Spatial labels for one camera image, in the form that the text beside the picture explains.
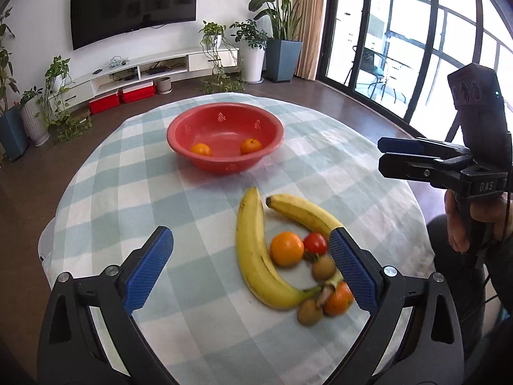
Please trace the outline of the person's right hand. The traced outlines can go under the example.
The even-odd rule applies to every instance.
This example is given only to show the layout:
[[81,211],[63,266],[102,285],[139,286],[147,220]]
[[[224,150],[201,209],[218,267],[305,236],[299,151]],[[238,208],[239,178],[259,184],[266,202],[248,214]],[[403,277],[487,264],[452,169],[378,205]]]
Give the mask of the person's right hand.
[[[444,207],[450,246],[456,252],[465,253],[469,250],[469,236],[452,190],[445,193]],[[496,240],[506,240],[512,234],[511,201],[505,195],[477,200],[470,205],[469,211],[474,220],[494,224],[493,233]]]

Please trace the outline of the person's right forearm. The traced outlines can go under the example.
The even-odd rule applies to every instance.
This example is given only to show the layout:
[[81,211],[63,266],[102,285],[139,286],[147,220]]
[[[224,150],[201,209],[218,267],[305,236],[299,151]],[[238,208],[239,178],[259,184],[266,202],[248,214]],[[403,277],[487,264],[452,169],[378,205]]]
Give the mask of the person's right forearm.
[[476,384],[512,384],[512,235],[486,261],[492,285],[509,318],[488,336],[487,348],[478,370]]

